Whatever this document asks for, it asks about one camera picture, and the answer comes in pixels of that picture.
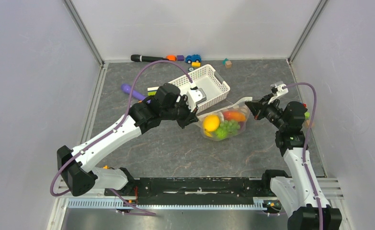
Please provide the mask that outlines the green toy grapes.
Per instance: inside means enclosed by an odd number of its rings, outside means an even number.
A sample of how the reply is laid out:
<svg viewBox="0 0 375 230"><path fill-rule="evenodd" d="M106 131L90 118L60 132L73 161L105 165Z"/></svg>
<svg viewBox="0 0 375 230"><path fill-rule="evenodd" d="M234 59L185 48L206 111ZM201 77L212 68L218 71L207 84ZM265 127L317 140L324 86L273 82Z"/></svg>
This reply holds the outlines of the green toy grapes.
<svg viewBox="0 0 375 230"><path fill-rule="evenodd" d="M228 131L228 135L230 136L236 135L241 128L239 122L235 120L224 120L222 123L220 123L219 127L225 128Z"/></svg>

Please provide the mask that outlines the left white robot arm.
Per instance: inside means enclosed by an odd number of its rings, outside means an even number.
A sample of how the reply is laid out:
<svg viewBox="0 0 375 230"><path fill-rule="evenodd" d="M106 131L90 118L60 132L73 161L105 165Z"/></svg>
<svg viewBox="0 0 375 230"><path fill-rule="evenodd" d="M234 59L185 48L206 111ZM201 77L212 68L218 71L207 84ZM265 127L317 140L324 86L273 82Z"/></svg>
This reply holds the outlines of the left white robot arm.
<svg viewBox="0 0 375 230"><path fill-rule="evenodd" d="M158 127L163 120L175 120L181 128L198 122L198 104L205 99L206 94L197 87L182 95L177 86L163 84L155 95L133 104L119 120L92 139L73 148L60 147L57 174L73 196L81 196L93 187L131 194L135 183L125 169L100 169L97 163L126 142Z"/></svg>

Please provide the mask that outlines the yellow toy lemon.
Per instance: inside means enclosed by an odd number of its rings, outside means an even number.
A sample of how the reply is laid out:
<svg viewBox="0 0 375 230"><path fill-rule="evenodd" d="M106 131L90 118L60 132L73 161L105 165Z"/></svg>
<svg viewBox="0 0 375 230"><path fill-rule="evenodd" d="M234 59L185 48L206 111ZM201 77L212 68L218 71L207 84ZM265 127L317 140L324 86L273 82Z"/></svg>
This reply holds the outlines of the yellow toy lemon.
<svg viewBox="0 0 375 230"><path fill-rule="evenodd" d="M220 122L218 115L208 115L203 119L203 129L207 132L214 132L218 129Z"/></svg>

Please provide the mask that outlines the green toy cabbage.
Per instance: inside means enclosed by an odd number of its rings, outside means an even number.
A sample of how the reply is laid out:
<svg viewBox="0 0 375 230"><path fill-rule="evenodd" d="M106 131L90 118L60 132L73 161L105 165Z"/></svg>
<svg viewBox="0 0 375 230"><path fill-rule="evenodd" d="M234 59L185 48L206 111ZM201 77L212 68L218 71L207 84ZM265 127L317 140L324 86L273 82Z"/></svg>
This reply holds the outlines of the green toy cabbage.
<svg viewBox="0 0 375 230"><path fill-rule="evenodd" d="M223 140L228 137L228 131L223 127L219 127L214 133L217 140Z"/></svg>

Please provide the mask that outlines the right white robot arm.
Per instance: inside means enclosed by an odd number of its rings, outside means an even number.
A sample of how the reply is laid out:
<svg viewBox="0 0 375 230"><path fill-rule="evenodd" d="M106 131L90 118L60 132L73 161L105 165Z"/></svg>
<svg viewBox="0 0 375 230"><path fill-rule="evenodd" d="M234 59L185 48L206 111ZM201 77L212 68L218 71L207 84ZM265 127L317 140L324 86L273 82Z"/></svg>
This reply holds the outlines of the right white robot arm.
<svg viewBox="0 0 375 230"><path fill-rule="evenodd" d="M331 207L315 176L310 163L306 137L302 131L307 108L297 101L279 108L279 100L269 101L271 94L260 100L247 101L256 120L267 119L277 127L275 143L286 162L292 179L283 173L266 172L261 190L268 196L277 195L288 216L289 230L338 230L342 214Z"/></svg>

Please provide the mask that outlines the white perforated plastic basket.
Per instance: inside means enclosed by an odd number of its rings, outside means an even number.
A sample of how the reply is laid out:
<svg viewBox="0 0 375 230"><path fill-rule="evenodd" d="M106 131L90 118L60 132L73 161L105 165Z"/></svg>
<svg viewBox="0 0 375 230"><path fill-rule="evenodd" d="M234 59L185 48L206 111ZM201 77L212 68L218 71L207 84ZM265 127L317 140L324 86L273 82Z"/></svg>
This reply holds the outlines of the white perforated plastic basket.
<svg viewBox="0 0 375 230"><path fill-rule="evenodd" d="M189 76L206 95L206 100L198 104L197 113L226 99L230 91L230 86L210 64L189 72Z"/></svg>

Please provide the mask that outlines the clear dotted zip bag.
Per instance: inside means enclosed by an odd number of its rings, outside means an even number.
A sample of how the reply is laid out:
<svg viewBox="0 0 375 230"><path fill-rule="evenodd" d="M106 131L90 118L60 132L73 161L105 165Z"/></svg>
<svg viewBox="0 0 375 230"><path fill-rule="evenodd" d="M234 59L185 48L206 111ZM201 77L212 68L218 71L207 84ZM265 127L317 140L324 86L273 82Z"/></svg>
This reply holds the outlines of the clear dotted zip bag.
<svg viewBox="0 0 375 230"><path fill-rule="evenodd" d="M243 97L236 103L198 116L199 127L204 138L221 141L239 135L246 129L246 122L251 115L245 102L252 97Z"/></svg>

